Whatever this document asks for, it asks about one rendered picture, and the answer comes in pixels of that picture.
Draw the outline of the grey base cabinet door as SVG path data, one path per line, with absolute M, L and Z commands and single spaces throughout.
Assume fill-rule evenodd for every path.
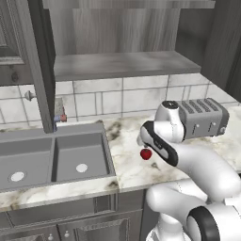
M 85 224 L 74 221 L 58 226 L 62 241 L 128 241 L 128 219 L 92 221 Z
M 0 234 L 0 241 L 49 241 L 48 236 L 50 233 L 54 237 L 53 241 L 59 241 L 58 234 L 47 229 Z

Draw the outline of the open grey wall cabinet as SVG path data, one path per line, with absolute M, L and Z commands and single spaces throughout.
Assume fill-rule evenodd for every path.
M 216 0 L 43 0 L 56 80 L 196 73 Z

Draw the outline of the grey wooden cabinet door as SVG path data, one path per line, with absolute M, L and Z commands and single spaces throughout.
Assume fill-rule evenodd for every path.
M 201 74 L 241 103 L 241 0 L 216 0 Z
M 48 9 L 43 0 L 16 0 L 26 54 L 37 95 L 45 133 L 54 132 L 56 79 L 54 65 L 56 50 Z

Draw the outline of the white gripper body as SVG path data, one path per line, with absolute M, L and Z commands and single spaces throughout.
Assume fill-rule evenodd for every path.
M 137 136 L 137 145 L 145 147 L 145 143 L 142 141 L 142 138 L 140 136 L 140 132 L 138 133 L 138 136 Z

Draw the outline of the grey double sink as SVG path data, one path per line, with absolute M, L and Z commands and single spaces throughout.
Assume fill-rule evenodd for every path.
M 100 122 L 0 134 L 0 192 L 115 174 Z

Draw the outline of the grey base cabinet panel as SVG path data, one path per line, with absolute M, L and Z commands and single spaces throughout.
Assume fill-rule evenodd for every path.
M 139 241 L 146 190 L 118 195 L 118 211 L 128 218 L 128 241 Z

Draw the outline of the round metal door knob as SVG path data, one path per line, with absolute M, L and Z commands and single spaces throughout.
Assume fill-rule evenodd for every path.
M 36 95 L 34 93 L 32 93 L 30 90 L 28 90 L 25 94 L 24 97 L 26 98 L 26 100 L 28 100 L 29 102 L 31 102 Z

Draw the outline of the grey four-slot toaster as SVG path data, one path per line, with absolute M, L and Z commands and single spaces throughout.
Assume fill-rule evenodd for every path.
M 213 98 L 179 101 L 178 106 L 185 129 L 184 139 L 217 137 L 225 133 L 229 112 Z

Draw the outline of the red tomato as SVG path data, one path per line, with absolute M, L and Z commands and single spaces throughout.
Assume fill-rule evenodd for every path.
M 152 151 L 149 149 L 142 149 L 140 151 L 140 156 L 144 159 L 144 160 L 149 160 L 152 157 Z

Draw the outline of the grey false drawer front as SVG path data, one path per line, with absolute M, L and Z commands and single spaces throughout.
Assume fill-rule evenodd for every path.
M 6 211 L 5 216 L 10 226 L 35 225 L 75 217 L 94 217 L 116 210 L 117 195 L 65 201 L 37 207 Z

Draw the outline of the closed grey wall cabinet door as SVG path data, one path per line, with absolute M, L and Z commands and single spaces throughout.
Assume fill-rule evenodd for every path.
M 19 77 L 15 83 L 11 80 L 13 72 Z M 32 83 L 16 0 L 0 0 L 0 86 Z

